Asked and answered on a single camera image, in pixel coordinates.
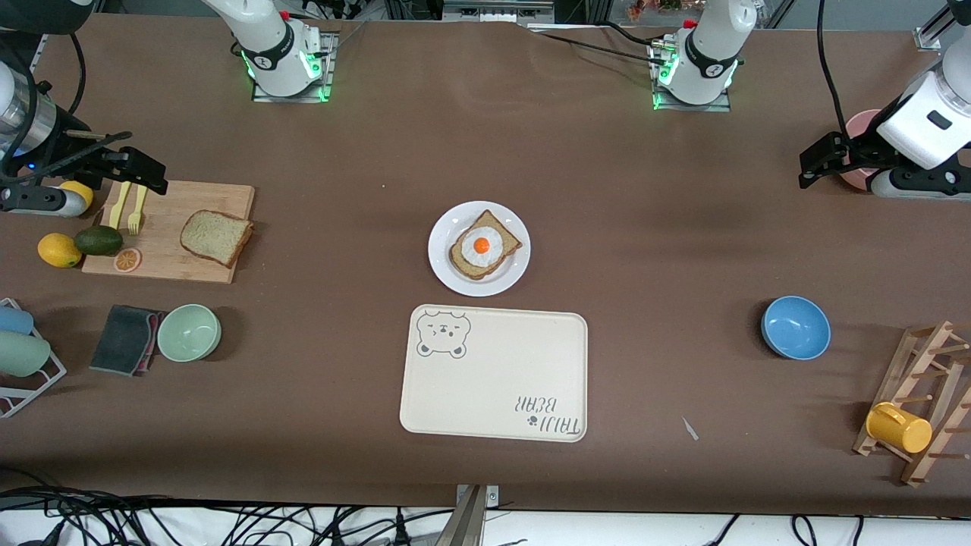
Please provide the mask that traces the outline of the plain bread slice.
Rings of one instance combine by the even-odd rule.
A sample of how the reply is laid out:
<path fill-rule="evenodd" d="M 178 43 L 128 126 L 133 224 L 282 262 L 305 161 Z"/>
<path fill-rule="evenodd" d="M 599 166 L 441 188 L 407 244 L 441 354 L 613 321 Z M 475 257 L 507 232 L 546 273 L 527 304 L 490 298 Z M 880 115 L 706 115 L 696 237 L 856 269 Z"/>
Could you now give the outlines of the plain bread slice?
<path fill-rule="evenodd" d="M 180 245 L 197 258 L 232 268 L 254 231 L 254 223 L 236 215 L 199 210 L 181 228 Z"/>

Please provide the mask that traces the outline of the white round plate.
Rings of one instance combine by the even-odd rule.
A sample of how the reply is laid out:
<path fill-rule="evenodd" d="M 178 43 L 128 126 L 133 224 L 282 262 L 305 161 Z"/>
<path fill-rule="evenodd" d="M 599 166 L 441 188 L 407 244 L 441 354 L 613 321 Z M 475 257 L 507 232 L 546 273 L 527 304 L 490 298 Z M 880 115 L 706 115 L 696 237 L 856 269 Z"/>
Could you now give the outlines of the white round plate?
<path fill-rule="evenodd" d="M 482 280 L 473 280 L 451 262 L 450 249 L 486 210 L 520 240 L 521 247 Z M 529 231 L 519 215 L 506 206 L 489 201 L 465 202 L 452 207 L 437 220 L 428 237 L 428 263 L 435 276 L 449 290 L 466 297 L 491 297 L 509 290 L 524 276 L 531 251 Z"/>

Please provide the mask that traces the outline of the wooden cutting board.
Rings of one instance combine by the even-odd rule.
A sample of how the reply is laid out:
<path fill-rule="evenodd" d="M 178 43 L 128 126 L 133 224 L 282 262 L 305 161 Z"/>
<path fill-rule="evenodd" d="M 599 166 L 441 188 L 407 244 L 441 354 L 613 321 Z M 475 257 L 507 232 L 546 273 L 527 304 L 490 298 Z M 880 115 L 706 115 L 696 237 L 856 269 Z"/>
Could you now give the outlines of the wooden cutting board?
<path fill-rule="evenodd" d="M 126 197 L 118 230 L 124 235 L 124 248 L 132 246 L 141 253 L 141 262 L 131 271 L 115 269 L 111 256 L 84 259 L 86 274 L 149 278 L 187 282 L 230 284 L 235 268 L 225 268 L 212 260 L 197 258 L 180 245 L 185 221 L 198 210 L 208 209 L 238 218 L 249 218 L 256 189 L 246 184 L 216 184 L 171 180 L 166 196 L 148 192 L 143 204 L 140 231 L 131 236 L 127 219 L 137 204 L 137 191 Z"/>

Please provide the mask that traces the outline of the pink bowl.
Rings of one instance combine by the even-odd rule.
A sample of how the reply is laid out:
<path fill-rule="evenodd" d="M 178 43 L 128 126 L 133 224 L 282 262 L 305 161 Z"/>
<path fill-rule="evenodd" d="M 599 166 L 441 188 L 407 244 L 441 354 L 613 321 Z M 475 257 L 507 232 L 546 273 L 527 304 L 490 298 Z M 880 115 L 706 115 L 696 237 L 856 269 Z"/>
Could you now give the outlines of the pink bowl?
<path fill-rule="evenodd" d="M 856 137 L 867 131 L 870 122 L 880 114 L 880 110 L 877 108 L 871 108 L 870 110 L 861 111 L 859 114 L 854 115 L 850 120 L 847 121 L 847 131 L 849 131 L 850 137 Z M 843 181 L 849 186 L 857 189 L 859 191 L 864 191 L 864 193 L 869 193 L 870 189 L 868 187 L 868 180 L 871 176 L 878 172 L 874 168 L 857 168 L 852 171 L 847 171 L 841 174 Z"/>

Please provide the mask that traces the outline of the yellow plastic fork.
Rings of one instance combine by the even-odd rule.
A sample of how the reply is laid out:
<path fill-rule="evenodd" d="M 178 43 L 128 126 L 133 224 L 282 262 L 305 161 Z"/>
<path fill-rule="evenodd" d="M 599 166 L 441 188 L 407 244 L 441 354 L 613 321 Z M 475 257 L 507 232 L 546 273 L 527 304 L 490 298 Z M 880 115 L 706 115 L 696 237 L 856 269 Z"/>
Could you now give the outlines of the yellow plastic fork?
<path fill-rule="evenodd" d="M 136 236 L 141 231 L 143 223 L 143 207 L 145 207 L 146 198 L 148 198 L 148 187 L 139 184 L 137 187 L 135 206 L 127 218 L 127 230 L 131 236 Z"/>

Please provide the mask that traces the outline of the green avocado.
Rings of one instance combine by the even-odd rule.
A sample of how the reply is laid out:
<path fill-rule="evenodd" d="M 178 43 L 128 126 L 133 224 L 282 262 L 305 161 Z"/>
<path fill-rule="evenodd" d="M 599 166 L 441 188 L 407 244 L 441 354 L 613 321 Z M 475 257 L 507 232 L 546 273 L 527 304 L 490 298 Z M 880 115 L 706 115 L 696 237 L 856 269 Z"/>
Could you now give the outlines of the green avocado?
<path fill-rule="evenodd" d="M 108 225 L 94 225 L 77 232 L 74 243 L 86 256 L 115 256 L 124 246 L 124 236 Z"/>

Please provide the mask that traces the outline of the blue bowl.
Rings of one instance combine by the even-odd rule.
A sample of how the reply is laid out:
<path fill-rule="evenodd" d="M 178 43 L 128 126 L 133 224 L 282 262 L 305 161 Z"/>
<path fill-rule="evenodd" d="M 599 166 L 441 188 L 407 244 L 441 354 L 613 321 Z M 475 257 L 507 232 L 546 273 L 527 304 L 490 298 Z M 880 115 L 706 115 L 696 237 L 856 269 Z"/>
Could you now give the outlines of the blue bowl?
<path fill-rule="evenodd" d="M 828 316 L 819 305 L 800 295 L 773 300 L 759 324 L 763 341 L 786 359 L 808 362 L 821 356 L 830 345 Z"/>

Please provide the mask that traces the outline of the dark grey folded cloth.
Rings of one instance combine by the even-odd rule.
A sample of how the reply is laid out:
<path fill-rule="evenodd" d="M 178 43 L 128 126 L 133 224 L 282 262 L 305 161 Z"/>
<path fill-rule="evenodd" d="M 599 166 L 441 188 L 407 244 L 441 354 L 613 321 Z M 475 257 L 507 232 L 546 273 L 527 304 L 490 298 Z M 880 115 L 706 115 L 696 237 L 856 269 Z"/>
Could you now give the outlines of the dark grey folded cloth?
<path fill-rule="evenodd" d="M 161 311 L 112 306 L 88 367 L 126 377 L 142 376 L 149 369 L 163 318 Z"/>

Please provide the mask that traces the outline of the pale green cup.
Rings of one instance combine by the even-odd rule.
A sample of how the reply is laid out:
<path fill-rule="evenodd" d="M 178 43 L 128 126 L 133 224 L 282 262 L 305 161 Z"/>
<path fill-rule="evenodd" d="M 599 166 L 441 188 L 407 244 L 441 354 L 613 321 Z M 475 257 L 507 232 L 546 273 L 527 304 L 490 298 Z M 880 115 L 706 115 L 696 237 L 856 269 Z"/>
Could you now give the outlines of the pale green cup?
<path fill-rule="evenodd" d="M 38 372 L 51 356 L 51 344 L 42 338 L 0 331 L 0 372 L 17 378 Z"/>

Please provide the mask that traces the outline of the wooden mug rack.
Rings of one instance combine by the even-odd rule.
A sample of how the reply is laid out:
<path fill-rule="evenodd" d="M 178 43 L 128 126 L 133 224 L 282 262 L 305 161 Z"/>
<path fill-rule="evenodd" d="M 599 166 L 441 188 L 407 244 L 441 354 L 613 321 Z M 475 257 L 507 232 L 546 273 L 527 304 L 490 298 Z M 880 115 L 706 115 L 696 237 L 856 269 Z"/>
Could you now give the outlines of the wooden mug rack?
<path fill-rule="evenodd" d="M 937 462 L 971 460 L 971 340 L 960 335 L 962 328 L 943 321 L 907 329 L 869 408 L 891 402 L 926 419 L 934 432 L 929 446 L 905 453 L 871 438 L 865 431 L 869 411 L 853 443 L 861 456 L 886 450 L 903 460 L 900 480 L 913 488 L 927 483 Z"/>

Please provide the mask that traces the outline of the yellow mug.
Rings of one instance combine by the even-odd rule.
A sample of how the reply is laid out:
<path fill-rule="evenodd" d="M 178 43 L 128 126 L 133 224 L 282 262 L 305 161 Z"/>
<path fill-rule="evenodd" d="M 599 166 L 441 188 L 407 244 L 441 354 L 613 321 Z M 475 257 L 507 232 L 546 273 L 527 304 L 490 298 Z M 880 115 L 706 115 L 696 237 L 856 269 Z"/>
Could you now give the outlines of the yellow mug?
<path fill-rule="evenodd" d="M 932 442 L 933 428 L 926 419 L 891 402 L 870 409 L 865 419 L 867 435 L 905 453 L 919 453 Z"/>

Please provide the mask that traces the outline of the bread slice under egg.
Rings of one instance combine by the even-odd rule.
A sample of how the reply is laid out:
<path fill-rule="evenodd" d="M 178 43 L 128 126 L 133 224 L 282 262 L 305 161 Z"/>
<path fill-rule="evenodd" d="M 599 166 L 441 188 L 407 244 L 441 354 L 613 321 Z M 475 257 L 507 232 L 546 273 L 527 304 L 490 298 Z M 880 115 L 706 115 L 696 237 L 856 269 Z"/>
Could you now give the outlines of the bread slice under egg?
<path fill-rule="evenodd" d="M 465 233 L 470 231 L 470 229 L 479 227 L 495 228 L 496 231 L 502 235 L 505 248 L 503 256 L 499 262 L 493 264 L 493 266 L 490 268 L 476 268 L 473 266 L 468 266 L 468 263 L 465 262 L 461 256 L 459 256 L 459 243 L 461 242 L 462 238 L 464 238 Z M 499 269 L 507 258 L 510 258 L 510 256 L 512 256 L 522 246 L 523 242 L 521 242 L 519 238 L 516 238 L 512 231 L 509 231 L 509 229 L 507 229 L 505 225 L 503 225 L 502 222 L 495 217 L 495 214 L 493 214 L 492 211 L 485 210 L 481 215 L 479 215 L 478 218 L 476 218 L 475 221 L 473 221 L 470 227 L 462 232 L 457 238 L 457 242 L 455 242 L 454 245 L 451 246 L 450 251 L 448 251 L 448 258 L 451 260 L 451 264 L 458 270 L 459 273 L 461 273 L 461 275 L 470 280 L 479 281 L 485 279 L 486 276 L 492 275 L 492 273 Z"/>

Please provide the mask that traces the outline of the cream bear print tray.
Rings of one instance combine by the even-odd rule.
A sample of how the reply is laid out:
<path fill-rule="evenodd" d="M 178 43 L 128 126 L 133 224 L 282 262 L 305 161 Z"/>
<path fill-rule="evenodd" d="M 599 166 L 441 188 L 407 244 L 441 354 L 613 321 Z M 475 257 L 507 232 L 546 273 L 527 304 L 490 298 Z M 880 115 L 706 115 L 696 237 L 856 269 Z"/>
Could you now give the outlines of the cream bear print tray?
<path fill-rule="evenodd" d="M 576 313 L 416 307 L 399 421 L 425 435 L 578 442 L 587 431 L 586 320 Z"/>

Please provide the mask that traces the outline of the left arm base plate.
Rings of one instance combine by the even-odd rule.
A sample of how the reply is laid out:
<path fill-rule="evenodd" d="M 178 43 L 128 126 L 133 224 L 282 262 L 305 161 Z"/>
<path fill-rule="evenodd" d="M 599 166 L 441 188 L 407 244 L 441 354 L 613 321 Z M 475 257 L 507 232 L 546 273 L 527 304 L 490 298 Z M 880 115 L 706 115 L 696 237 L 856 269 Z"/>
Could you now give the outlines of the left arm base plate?
<path fill-rule="evenodd" d="M 653 108 L 679 111 L 727 113 L 731 110 L 728 87 L 739 66 L 739 59 L 701 67 L 686 55 L 683 40 L 677 33 L 665 34 L 646 46 L 651 68 Z"/>

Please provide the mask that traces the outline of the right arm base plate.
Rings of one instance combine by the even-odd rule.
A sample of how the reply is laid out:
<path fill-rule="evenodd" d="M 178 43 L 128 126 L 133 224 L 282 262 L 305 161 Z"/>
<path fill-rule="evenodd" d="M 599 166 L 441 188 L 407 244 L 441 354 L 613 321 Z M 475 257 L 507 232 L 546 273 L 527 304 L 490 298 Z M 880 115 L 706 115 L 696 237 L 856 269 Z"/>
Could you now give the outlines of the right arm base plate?
<path fill-rule="evenodd" d="M 313 52 L 308 57 L 310 67 L 316 74 L 315 80 L 312 80 L 311 84 L 301 93 L 296 93 L 295 96 L 271 96 L 261 86 L 258 86 L 256 80 L 252 79 L 253 102 L 280 104 L 320 104 L 328 102 L 334 83 L 339 42 L 339 33 L 320 33 L 318 51 Z"/>

